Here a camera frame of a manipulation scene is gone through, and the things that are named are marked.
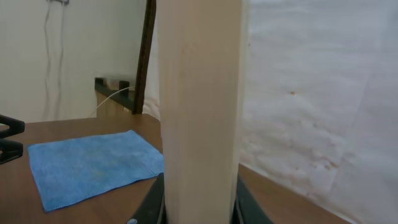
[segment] table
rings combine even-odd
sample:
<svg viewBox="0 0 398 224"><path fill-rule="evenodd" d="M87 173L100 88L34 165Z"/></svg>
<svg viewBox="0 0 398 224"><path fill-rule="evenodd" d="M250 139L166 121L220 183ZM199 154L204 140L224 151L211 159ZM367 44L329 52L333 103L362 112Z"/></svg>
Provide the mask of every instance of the table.
<svg viewBox="0 0 398 224"><path fill-rule="evenodd" d="M146 115L123 119L76 119L26 124L25 132L9 138L25 145L133 129L162 152L160 122ZM138 209L155 179L143 180L76 205L44 213L30 172L26 148L22 158L0 166L0 223L126 223ZM346 223L332 213L243 167L239 174L270 219L278 223Z"/></svg>

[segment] cloth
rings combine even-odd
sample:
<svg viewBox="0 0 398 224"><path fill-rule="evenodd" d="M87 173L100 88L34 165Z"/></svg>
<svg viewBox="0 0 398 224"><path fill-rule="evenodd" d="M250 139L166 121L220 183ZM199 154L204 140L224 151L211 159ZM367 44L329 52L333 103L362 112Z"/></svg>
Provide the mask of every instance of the cloth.
<svg viewBox="0 0 398 224"><path fill-rule="evenodd" d="M163 155L134 131L34 144L27 149L46 212L164 171Z"/></svg>

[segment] white curtain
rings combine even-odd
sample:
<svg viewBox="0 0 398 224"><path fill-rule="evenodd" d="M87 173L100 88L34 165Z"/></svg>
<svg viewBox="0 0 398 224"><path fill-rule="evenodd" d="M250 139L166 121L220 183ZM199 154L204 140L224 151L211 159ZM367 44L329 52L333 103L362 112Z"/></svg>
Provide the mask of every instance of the white curtain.
<svg viewBox="0 0 398 224"><path fill-rule="evenodd" d="M241 163L357 223L398 222L398 1L252 0ZM157 36L144 111L159 118Z"/></svg>

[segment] cord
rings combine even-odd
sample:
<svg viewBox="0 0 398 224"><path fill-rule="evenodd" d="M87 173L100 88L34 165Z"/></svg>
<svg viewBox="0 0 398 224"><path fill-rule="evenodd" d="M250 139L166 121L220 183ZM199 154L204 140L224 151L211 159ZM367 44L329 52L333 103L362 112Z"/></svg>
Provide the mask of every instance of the cord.
<svg viewBox="0 0 398 224"><path fill-rule="evenodd" d="M58 66L58 99L57 104L55 105L55 119L60 116L60 107L62 100L62 64L63 64L63 27L65 23L65 3L62 2L62 20L61 20L61 34L60 34L60 42L61 42L61 54L60 54L60 62Z"/></svg>
<svg viewBox="0 0 398 224"><path fill-rule="evenodd" d="M47 9L47 14L45 15L44 20L44 36L45 36L45 49L47 52L47 70L45 75L45 106L43 112L43 119L46 120L49 115L49 107L50 107L50 93L49 93L49 78L51 72L51 57L50 57L50 47L49 47L49 33L47 32L47 24L49 23L50 17L50 9L51 9L51 1L47 0L49 3L49 7Z"/></svg>
<svg viewBox="0 0 398 224"><path fill-rule="evenodd" d="M95 114L95 112L97 111L97 109L98 109L103 103L105 103L105 101L107 101L108 99L110 99L110 98L111 98L112 96L114 96L115 94L118 94L118 93L120 93L121 91L123 91L123 90L128 90L128 89L130 89L130 88L134 88L134 87L133 87L133 86L130 86L130 87L123 88L123 89L121 89L121 90L118 90L118 91L112 93L110 96L108 96L104 101L102 101L102 102L95 108L95 110L89 115L89 118L90 118L93 114Z"/></svg>

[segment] white wall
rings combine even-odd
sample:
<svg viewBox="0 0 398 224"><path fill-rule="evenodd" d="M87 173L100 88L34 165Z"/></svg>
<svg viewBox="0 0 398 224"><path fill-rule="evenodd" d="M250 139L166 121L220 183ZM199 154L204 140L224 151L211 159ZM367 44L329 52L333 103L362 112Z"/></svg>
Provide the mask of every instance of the white wall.
<svg viewBox="0 0 398 224"><path fill-rule="evenodd" d="M94 77L136 75L145 0L71 0L65 13L60 117L55 118L61 6L52 3L50 114L45 105L45 0L0 1L0 114L25 122L85 118L95 108Z"/></svg>
<svg viewBox="0 0 398 224"><path fill-rule="evenodd" d="M398 2L251 0L250 20L241 163L352 222L397 223Z"/></svg>

